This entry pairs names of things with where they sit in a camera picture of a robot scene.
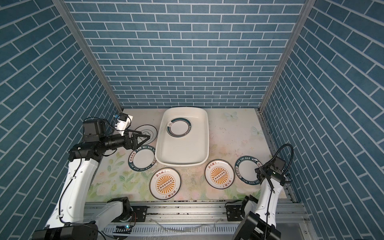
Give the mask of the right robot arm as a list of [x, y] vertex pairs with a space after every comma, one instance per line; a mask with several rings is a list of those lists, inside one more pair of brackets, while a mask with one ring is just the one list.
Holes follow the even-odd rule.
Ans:
[[250, 197], [244, 201], [244, 217], [232, 237], [233, 240], [281, 239], [281, 232], [277, 230], [276, 209], [286, 182], [285, 164], [281, 158], [273, 157], [255, 169], [261, 184], [261, 194], [257, 203]]

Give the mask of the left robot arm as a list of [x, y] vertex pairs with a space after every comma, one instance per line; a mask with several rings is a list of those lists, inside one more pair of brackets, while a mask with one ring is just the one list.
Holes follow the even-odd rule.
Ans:
[[110, 199], [90, 219], [84, 218], [87, 194], [106, 151], [137, 150], [150, 139], [149, 135], [130, 130], [131, 116], [120, 114], [116, 119], [114, 135], [107, 134], [110, 123], [106, 119], [85, 119], [82, 142], [69, 150], [68, 173], [58, 203], [45, 227], [33, 233], [34, 240], [96, 240], [113, 220], [132, 220], [133, 209], [127, 197]]

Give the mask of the green red ring plate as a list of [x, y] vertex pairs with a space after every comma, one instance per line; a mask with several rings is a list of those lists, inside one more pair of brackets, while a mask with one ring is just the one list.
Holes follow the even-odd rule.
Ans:
[[167, 124], [167, 132], [171, 137], [181, 138], [186, 136], [192, 129], [191, 122], [186, 118], [175, 118]]

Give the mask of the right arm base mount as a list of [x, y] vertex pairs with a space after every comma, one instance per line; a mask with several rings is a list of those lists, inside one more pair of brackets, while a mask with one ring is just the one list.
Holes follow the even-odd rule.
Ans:
[[225, 205], [226, 218], [228, 222], [241, 222], [243, 220], [240, 205], [229, 204]]

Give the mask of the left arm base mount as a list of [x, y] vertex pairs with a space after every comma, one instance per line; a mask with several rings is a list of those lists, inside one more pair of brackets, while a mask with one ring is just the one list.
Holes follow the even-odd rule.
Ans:
[[134, 223], [143, 223], [146, 221], [147, 217], [147, 206], [132, 206], [131, 212], [127, 221], [120, 221], [119, 218], [115, 218], [113, 223], [127, 223], [133, 225]]

